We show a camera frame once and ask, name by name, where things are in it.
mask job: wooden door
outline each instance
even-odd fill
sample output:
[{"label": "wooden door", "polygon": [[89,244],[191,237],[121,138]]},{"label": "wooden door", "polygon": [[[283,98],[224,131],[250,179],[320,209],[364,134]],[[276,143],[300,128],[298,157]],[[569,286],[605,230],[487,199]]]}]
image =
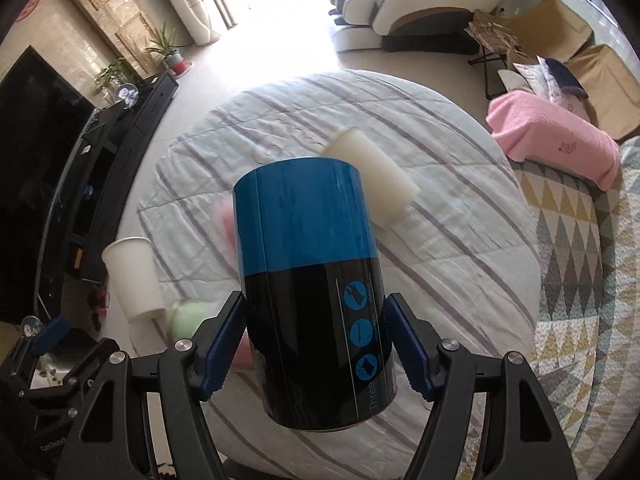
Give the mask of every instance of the wooden door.
[{"label": "wooden door", "polygon": [[158,71],[158,60],[145,52],[152,26],[136,0],[75,0],[111,44],[142,77]]}]

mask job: black cabinet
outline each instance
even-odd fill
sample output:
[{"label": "black cabinet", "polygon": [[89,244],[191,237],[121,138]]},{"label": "black cabinet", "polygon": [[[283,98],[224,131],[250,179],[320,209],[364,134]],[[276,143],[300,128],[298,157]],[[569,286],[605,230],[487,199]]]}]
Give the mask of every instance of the black cabinet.
[{"label": "black cabinet", "polygon": [[133,108],[105,108],[82,135],[42,242],[34,306],[42,320],[60,313],[64,272],[105,280],[102,250],[116,239],[136,173],[177,86],[168,72],[144,80]]}]

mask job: sofa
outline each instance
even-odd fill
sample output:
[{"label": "sofa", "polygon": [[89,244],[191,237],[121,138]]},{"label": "sofa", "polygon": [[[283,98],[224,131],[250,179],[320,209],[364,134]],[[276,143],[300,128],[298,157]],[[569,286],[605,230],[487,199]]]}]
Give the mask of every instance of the sofa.
[{"label": "sofa", "polygon": [[537,220],[542,290],[532,367],[578,471],[601,473],[640,408],[640,139],[621,147],[606,192],[534,162],[512,162]]}]

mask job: television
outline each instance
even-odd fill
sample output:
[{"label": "television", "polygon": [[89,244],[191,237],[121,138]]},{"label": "television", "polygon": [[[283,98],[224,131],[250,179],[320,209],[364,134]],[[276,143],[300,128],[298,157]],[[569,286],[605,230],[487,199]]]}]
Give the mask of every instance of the television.
[{"label": "television", "polygon": [[49,205],[93,112],[31,47],[0,82],[0,320],[33,314]]}]

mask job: pink towel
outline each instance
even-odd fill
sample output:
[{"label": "pink towel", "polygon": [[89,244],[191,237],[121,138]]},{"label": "pink towel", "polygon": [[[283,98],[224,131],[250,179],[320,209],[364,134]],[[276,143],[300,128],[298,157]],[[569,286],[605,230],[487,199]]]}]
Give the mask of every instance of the pink towel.
[{"label": "pink towel", "polygon": [[486,122],[504,154],[570,170],[609,189],[620,168],[620,151],[605,132],[542,97],[509,92],[489,104]]}]

